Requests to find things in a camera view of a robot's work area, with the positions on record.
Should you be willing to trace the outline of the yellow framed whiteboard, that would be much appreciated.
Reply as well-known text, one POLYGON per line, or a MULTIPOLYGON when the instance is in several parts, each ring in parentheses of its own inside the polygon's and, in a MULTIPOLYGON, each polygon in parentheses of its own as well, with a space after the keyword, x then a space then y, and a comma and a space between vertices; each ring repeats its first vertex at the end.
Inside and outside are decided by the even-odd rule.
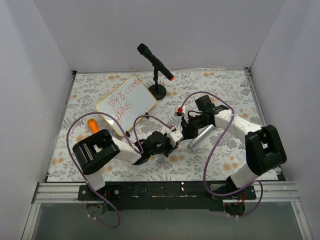
POLYGON ((111 115, 113 118, 105 115, 102 117, 118 136, 123 137, 123 131, 130 131, 134 120, 149 112, 157 103, 143 81, 136 74, 132 74, 99 101, 95 110, 111 115))

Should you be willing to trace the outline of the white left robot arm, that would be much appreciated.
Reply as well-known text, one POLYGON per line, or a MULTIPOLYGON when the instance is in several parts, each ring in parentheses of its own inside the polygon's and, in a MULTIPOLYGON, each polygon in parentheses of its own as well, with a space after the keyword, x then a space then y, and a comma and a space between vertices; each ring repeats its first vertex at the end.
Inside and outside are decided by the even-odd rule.
POLYGON ((95 200, 106 196, 105 181, 102 168, 111 160, 121 160, 132 165, 141 165, 148 162, 155 155, 168 157, 178 148, 183 134, 174 129, 168 133, 154 131, 146 139, 137 141, 134 147, 111 136, 108 130, 103 129, 77 142, 72 151, 81 170, 89 183, 89 194, 95 200))

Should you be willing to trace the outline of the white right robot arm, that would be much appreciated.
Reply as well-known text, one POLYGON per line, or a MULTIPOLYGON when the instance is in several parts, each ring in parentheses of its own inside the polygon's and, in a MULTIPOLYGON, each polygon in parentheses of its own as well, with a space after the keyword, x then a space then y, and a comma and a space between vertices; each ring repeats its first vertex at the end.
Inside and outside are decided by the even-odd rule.
POLYGON ((214 126, 223 129, 244 142, 246 163, 230 175, 224 186, 210 194, 217 197, 229 196, 237 199, 245 188, 253 184, 261 175, 275 169, 287 161, 280 135, 275 126, 258 125, 235 114, 234 109, 223 102, 216 106, 207 94, 195 100, 198 114, 191 116, 184 105, 178 106, 176 115, 181 116, 182 134, 185 140, 197 137, 200 129, 214 126))

